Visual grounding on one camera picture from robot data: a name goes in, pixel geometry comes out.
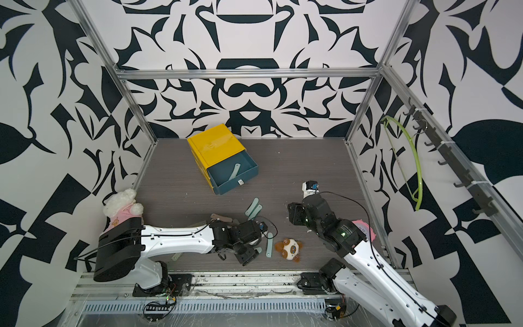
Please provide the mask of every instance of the gray wooden floor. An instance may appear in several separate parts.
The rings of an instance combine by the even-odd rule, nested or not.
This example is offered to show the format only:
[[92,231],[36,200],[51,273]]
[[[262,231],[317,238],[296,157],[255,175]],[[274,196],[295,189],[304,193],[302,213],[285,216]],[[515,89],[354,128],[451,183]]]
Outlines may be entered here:
[[[302,241],[299,263],[275,253],[265,256],[264,238],[259,246],[264,252],[242,267],[234,255],[222,261],[216,254],[183,254],[173,265],[175,270],[317,270],[332,257],[306,227],[293,226],[287,219],[287,204],[300,202],[301,184],[318,181],[320,190],[340,193],[364,204],[354,168],[342,139],[240,140],[259,165],[259,175],[225,195],[214,195],[196,166],[187,140],[160,139],[138,190],[137,200],[144,205],[144,221],[158,227],[187,227],[209,220],[212,213],[246,221],[244,212],[255,197],[278,228],[275,242],[283,238]],[[349,200],[322,194],[338,218],[367,221],[365,212]],[[373,242],[377,249],[379,241]]]

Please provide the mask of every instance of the stuffed toy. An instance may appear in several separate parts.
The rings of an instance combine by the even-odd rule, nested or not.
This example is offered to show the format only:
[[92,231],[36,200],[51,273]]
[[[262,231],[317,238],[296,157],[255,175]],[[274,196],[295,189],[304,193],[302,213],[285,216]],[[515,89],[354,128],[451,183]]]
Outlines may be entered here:
[[300,251],[303,248],[302,242],[284,239],[283,242],[276,242],[274,247],[285,259],[300,262]]
[[109,217],[109,227],[102,232],[105,233],[118,224],[132,217],[142,217],[143,205],[136,203],[134,199],[136,191],[128,188],[125,191],[111,195],[104,206],[104,214]]

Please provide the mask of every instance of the brown plush toy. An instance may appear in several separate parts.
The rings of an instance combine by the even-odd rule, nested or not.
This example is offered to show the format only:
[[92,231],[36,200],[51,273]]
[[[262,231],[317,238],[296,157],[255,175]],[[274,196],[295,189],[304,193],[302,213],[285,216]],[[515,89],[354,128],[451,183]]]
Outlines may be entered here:
[[274,248],[281,253],[281,256],[285,259],[300,262],[300,251],[303,248],[302,242],[293,239],[284,239],[283,242],[276,242]]

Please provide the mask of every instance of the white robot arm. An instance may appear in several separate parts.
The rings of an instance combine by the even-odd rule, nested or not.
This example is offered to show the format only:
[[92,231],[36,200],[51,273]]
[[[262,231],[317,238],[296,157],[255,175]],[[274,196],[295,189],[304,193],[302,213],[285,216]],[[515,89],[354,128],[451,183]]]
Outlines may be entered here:
[[372,286],[362,282],[344,264],[331,259],[320,269],[326,290],[353,298],[386,326],[451,327],[456,315],[437,306],[411,287],[379,254],[356,225],[337,219],[321,197],[315,181],[303,183],[303,203],[291,203],[289,220],[316,232],[323,244],[361,272]]
[[128,276],[147,294],[161,294],[167,287],[167,267],[150,258],[181,252],[217,253],[226,259],[232,253],[243,265],[258,256],[253,245],[267,231],[263,218],[239,225],[215,220],[191,228],[159,228],[142,225],[140,217],[129,218],[102,234],[94,272],[95,281]]

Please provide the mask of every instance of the pink cloth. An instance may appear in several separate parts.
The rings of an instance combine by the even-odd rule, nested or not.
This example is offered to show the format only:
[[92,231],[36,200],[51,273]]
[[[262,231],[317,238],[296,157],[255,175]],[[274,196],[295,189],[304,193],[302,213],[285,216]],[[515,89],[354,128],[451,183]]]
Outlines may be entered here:
[[371,242],[374,241],[374,239],[376,238],[376,234],[374,234],[374,232],[373,232],[372,228],[370,228],[369,224],[367,224],[366,222],[364,222],[361,219],[353,220],[353,223],[360,229],[360,231],[362,231],[363,233],[365,233],[365,235],[367,235],[367,238],[369,238],[369,236],[370,236]]
[[133,217],[142,217],[141,215],[134,215],[131,213],[131,207],[133,206],[134,204],[131,203],[123,208],[121,208],[114,217],[111,218],[111,222],[109,223],[109,227],[102,232],[102,234],[104,234],[105,232],[113,229],[114,227],[118,226],[118,224],[121,224],[123,223],[124,221],[126,221],[127,219],[129,218],[133,218]]

